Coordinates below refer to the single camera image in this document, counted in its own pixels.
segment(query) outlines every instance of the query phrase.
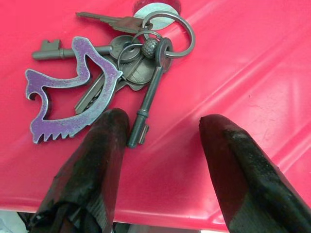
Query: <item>purple bottle opener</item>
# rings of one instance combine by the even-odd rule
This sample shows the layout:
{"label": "purple bottle opener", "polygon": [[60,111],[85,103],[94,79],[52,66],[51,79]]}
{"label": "purple bottle opener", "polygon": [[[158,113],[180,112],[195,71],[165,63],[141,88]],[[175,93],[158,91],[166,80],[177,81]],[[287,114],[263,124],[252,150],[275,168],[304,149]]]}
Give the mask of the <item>purple bottle opener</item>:
{"label": "purple bottle opener", "polygon": [[[44,141],[47,141],[51,135],[53,140],[56,140],[60,135],[63,139],[68,135],[73,137],[85,126],[91,125],[111,101],[117,80],[122,75],[122,72],[118,71],[110,61],[104,59],[96,52],[89,39],[79,36],[74,37],[72,49],[77,59],[78,76],[75,78],[56,79],[32,69],[28,69],[25,72],[28,80],[26,97],[34,100],[35,94],[38,94],[42,99],[41,110],[30,125],[35,143],[39,142],[42,135],[44,135]],[[46,120],[45,118],[49,112],[49,99],[44,87],[71,88],[86,84],[91,77],[86,65],[86,55],[102,69],[105,76],[104,86],[98,99],[90,108],[79,115],[64,119]]]}

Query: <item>metal ring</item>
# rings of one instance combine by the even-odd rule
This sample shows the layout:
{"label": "metal ring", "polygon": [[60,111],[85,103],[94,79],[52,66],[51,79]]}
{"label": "metal ring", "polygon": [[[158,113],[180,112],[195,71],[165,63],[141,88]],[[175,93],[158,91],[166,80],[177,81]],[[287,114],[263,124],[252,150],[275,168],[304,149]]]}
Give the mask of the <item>metal ring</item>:
{"label": "metal ring", "polygon": [[157,33],[155,31],[150,31],[150,30],[145,30],[145,31],[141,31],[139,33],[137,33],[134,37],[133,37],[133,40],[132,40],[132,43],[134,42],[134,40],[139,37],[140,35],[145,35],[145,34],[152,34],[152,35],[155,35],[159,40],[162,39],[162,35],[160,33]]}
{"label": "metal ring", "polygon": [[119,56],[118,56],[118,60],[117,60],[117,69],[118,69],[119,71],[122,71],[122,70],[121,70],[121,58],[122,58],[122,55],[123,55],[124,52],[127,51],[128,49],[131,49],[131,48],[134,48],[134,47],[142,47],[142,44],[131,44],[131,45],[129,45],[129,46],[126,46],[126,47],[120,52],[120,54],[119,54]]}
{"label": "metal ring", "polygon": [[[182,51],[182,52],[170,52],[170,51],[167,51],[166,52],[166,56],[169,57],[169,58],[179,58],[179,57],[184,57],[186,55],[188,55],[194,48],[195,46],[195,34],[194,34],[194,31],[192,29],[192,27],[190,26],[190,24],[188,24],[188,22],[186,22],[182,17],[180,17],[179,15],[176,15],[172,12],[169,12],[169,11],[154,11],[154,12],[151,12],[150,14],[148,14],[144,20],[142,21],[142,25],[141,27],[145,27],[146,24],[153,18],[156,18],[156,17],[167,17],[167,18],[171,18],[171,19],[174,19],[175,21],[179,22],[185,29],[186,31],[188,32],[190,38],[191,38],[191,42],[190,42],[190,45],[189,47]],[[149,38],[149,36],[147,34],[144,34],[144,38],[145,40],[147,40]]]}

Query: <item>textured ball bead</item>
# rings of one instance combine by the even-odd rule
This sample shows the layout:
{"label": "textured ball bead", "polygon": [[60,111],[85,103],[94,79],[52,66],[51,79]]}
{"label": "textured ball bead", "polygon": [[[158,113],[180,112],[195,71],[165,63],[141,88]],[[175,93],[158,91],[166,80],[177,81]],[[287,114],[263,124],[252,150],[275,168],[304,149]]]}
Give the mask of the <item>textured ball bead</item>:
{"label": "textured ball bead", "polygon": [[153,59],[156,54],[156,47],[158,45],[158,40],[155,38],[148,38],[141,47],[141,52],[145,57]]}

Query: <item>purple paint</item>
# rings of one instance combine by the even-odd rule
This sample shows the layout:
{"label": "purple paint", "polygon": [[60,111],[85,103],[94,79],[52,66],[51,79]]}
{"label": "purple paint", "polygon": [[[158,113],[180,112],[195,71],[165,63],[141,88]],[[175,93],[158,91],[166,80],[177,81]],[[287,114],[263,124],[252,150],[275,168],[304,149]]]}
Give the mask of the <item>purple paint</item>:
{"label": "purple paint", "polygon": [[[109,104],[117,80],[122,75],[122,72],[118,71],[110,61],[104,59],[96,52],[89,39],[79,36],[74,37],[72,49],[77,59],[78,76],[75,78],[56,79],[32,69],[26,70],[26,78],[28,80],[26,97],[33,100],[33,95],[38,94],[42,99],[41,110],[30,125],[35,143],[39,142],[42,135],[44,135],[44,141],[47,141],[51,135],[53,140],[59,135],[62,138],[66,138],[68,135],[73,137],[85,126],[91,125]],[[64,119],[45,120],[48,115],[49,100],[43,87],[71,88],[86,84],[91,77],[86,65],[86,55],[102,69],[105,75],[105,83],[98,99],[90,108],[79,115]]]}

